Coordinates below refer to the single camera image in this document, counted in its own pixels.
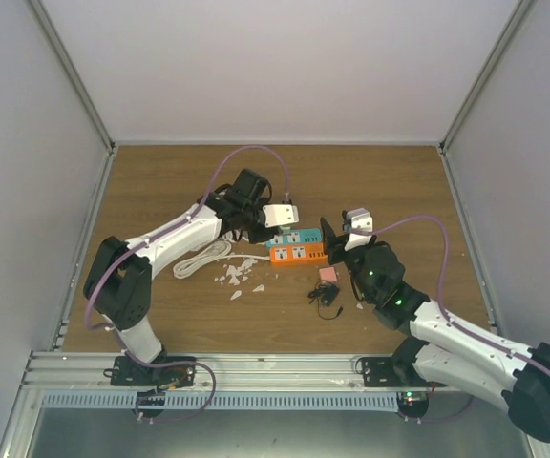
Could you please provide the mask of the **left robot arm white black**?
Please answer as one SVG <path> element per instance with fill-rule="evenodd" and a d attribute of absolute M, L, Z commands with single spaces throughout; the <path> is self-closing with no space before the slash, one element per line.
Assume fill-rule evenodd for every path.
<path fill-rule="evenodd" d="M 275 204 L 264 195 L 271 191 L 266 178 L 243 169 L 233 183 L 209 184 L 196 203 L 160 227 L 127 240 L 109 237 L 99 245 L 83 287 L 85 325 L 119 338 L 143 384 L 156 385 L 166 373 L 164 345 L 148 319 L 153 280 L 172 262 L 225 234 L 246 232 L 251 243 L 259 243 L 296 222 L 298 210 L 289 194 Z"/>

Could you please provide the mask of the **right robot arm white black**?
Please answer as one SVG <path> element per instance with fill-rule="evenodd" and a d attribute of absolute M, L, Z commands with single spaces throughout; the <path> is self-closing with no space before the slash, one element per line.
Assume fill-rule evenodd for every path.
<path fill-rule="evenodd" d="M 328 263 L 348 270 L 356 299 L 388 329 L 406 335 L 394 352 L 393 378 L 464 391 L 503 410 L 523 433 L 550 443 L 550 344 L 532 347 L 494 334 L 446 309 L 404 280 L 405 266 L 378 240 L 370 212 L 345 212 L 343 232 L 320 220 Z"/>

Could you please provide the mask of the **teal power strip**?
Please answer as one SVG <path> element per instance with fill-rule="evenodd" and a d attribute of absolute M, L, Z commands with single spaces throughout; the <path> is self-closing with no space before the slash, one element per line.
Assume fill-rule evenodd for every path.
<path fill-rule="evenodd" d="M 288 246 L 296 244 L 312 244 L 322 242 L 322 232 L 319 228 L 307 228 L 290 230 L 280 235 L 274 236 L 265 243 L 270 249 L 275 246 Z"/>

